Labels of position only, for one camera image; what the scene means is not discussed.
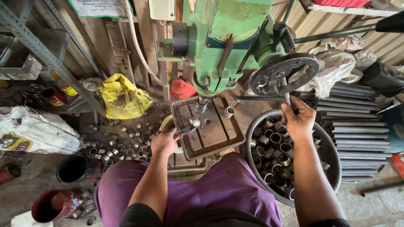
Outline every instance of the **purple pants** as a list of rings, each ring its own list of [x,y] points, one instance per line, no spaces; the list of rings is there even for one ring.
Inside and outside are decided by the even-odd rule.
[[[133,191],[147,168],[139,161],[111,166],[95,190],[95,202],[105,227],[117,227]],[[282,226],[274,196],[255,178],[244,157],[223,156],[194,183],[168,182],[164,226],[174,226],[184,214],[205,209],[234,208],[253,214],[270,227]]]

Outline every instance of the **black bucket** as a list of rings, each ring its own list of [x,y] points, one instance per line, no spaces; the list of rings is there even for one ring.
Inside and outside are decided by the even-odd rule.
[[[93,182],[102,175],[102,162],[84,157],[71,155],[65,158],[57,167],[56,177],[60,182]]]

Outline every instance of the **concrete floor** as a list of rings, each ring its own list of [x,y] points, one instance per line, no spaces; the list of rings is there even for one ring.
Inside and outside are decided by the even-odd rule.
[[[239,88],[236,88],[225,95],[228,103],[234,107],[236,111],[235,116],[244,132],[246,132],[255,116],[276,106],[276,103],[269,105],[265,101],[246,101],[243,105],[237,105],[234,97],[239,94],[241,94],[241,91]],[[67,119],[67,122],[76,129],[79,129],[80,125],[90,124],[88,121],[78,121],[74,118]],[[124,123],[127,126],[130,125],[130,121],[124,121]],[[10,226],[10,221],[14,216],[29,211],[34,200],[47,190],[75,187],[80,187],[82,190],[94,190],[94,186],[91,183],[66,184],[58,182],[55,176],[56,168],[65,157],[66,155],[60,154],[6,153],[0,159],[0,166],[5,162],[14,161],[20,163],[23,167],[21,177],[0,185],[0,227]],[[208,162],[209,166],[215,162],[216,160],[211,159]],[[391,166],[385,166],[372,182],[341,183],[337,197],[352,227],[404,227],[404,193],[402,189],[370,195],[365,198],[358,193],[359,189],[371,187],[373,184],[385,184],[402,180],[395,171],[395,168]],[[202,175],[196,172],[182,173],[172,176],[171,179],[192,182]],[[279,202],[277,204],[281,213],[283,226],[298,226],[294,208]],[[89,216],[96,218],[96,222],[92,226],[103,226],[97,212],[93,212]],[[87,226],[87,218],[85,217],[80,220],[60,219],[54,222],[54,226]]]

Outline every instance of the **drill press handwheel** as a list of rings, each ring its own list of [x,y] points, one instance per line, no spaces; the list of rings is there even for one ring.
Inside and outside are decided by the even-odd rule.
[[[312,54],[295,53],[277,57],[261,67],[252,77],[252,91],[256,95],[266,97],[283,95],[313,79],[319,66],[319,62]],[[282,78],[288,80],[303,67],[307,67],[305,74],[287,85],[282,85]]]

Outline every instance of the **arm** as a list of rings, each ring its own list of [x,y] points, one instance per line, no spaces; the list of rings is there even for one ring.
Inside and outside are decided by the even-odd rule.
[[[158,131],[153,135],[151,150],[153,158],[136,186],[129,205],[141,203],[149,206],[163,221],[167,206],[167,162],[168,157],[175,151],[177,140],[182,136],[173,138],[176,128],[169,132]]]
[[[297,220],[302,227],[328,219],[346,219],[330,183],[320,164],[311,134],[316,112],[291,96],[299,109],[295,115],[292,108],[282,104],[282,121],[295,143],[295,207]]]

